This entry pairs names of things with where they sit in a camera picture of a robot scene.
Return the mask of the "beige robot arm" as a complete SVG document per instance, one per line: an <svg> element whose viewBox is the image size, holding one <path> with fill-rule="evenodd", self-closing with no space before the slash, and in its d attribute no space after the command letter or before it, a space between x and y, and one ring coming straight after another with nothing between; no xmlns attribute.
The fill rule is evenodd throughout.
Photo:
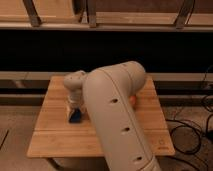
<svg viewBox="0 0 213 171"><path fill-rule="evenodd" d="M129 102L145 82L145 69L135 61L64 77L69 108L86 108L110 171L161 171Z"/></svg>

